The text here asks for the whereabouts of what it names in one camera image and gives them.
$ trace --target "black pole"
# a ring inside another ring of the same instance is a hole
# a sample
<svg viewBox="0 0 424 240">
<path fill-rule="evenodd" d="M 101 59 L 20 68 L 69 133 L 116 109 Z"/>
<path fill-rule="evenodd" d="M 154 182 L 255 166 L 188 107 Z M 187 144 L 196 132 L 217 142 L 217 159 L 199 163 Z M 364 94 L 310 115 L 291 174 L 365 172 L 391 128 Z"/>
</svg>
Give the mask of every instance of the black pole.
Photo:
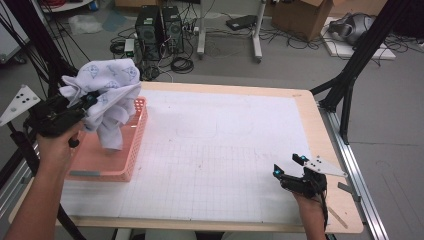
<svg viewBox="0 0 424 240">
<path fill-rule="evenodd" d="M 412 0 L 388 0 L 342 72 L 336 78 L 310 90 L 316 95 L 330 89 L 327 96 L 320 101 L 320 106 L 329 112 L 335 112 L 337 105 L 344 99 L 340 135 L 345 144 L 349 144 L 347 134 L 355 81 L 411 2 Z"/>
</svg>

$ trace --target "white mounting plate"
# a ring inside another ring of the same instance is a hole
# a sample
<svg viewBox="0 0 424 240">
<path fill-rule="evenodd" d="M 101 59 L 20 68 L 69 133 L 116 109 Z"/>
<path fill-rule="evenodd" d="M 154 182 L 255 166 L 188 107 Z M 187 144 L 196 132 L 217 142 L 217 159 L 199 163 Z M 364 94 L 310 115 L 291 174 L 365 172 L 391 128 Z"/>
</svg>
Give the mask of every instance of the white mounting plate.
<svg viewBox="0 0 424 240">
<path fill-rule="evenodd" d="M 317 173 L 329 174 L 345 178 L 347 177 L 347 173 L 343 172 L 342 170 L 335 167 L 334 165 L 319 156 L 311 158 L 308 162 L 305 162 L 303 166 Z"/>
<path fill-rule="evenodd" d="M 21 85 L 16 96 L 0 117 L 0 127 L 37 104 L 40 98 L 27 86 Z"/>
</svg>

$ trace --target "pink plastic basket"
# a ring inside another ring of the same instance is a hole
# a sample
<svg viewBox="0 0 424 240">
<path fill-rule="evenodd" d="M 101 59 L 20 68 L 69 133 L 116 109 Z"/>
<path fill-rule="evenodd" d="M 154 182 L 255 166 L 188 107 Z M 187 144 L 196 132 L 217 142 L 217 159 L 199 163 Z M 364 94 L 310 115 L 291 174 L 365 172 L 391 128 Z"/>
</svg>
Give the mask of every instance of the pink plastic basket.
<svg viewBox="0 0 424 240">
<path fill-rule="evenodd" d="M 136 115 L 121 128 L 124 147 L 121 151 L 102 148 L 96 133 L 81 133 L 80 145 L 72 156 L 66 179 L 101 182 L 128 182 L 134 170 L 147 121 L 146 99 L 134 101 Z"/>
</svg>

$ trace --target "person's right arm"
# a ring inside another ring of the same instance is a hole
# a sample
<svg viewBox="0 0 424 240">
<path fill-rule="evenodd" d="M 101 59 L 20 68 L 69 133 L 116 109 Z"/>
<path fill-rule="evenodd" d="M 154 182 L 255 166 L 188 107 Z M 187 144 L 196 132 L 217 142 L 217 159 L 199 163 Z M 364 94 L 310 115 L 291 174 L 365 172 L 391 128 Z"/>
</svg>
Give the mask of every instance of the person's right arm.
<svg viewBox="0 0 424 240">
<path fill-rule="evenodd" d="M 321 203 L 296 193 L 293 196 L 299 205 L 300 218 L 308 240 L 326 240 Z"/>
</svg>

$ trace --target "black electronic device on floor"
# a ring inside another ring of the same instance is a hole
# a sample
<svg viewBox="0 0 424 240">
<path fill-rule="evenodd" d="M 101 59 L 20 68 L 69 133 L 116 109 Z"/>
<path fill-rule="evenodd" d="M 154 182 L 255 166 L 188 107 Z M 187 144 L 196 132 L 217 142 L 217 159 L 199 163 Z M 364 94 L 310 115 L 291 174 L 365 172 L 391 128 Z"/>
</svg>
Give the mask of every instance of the black electronic device on floor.
<svg viewBox="0 0 424 240">
<path fill-rule="evenodd" d="M 243 28 L 253 27 L 256 24 L 256 16 L 247 15 L 244 17 L 234 18 L 225 22 L 229 28 L 233 31 L 237 31 Z"/>
<path fill-rule="evenodd" d="M 160 8 L 156 5 L 144 5 L 140 8 L 135 23 L 142 59 L 159 61 L 161 59 L 160 46 L 165 41 L 163 35 Z"/>
<path fill-rule="evenodd" d="M 182 21 L 177 6 L 162 8 L 163 25 L 165 26 L 165 41 L 169 53 L 183 53 L 184 42 Z"/>
</svg>

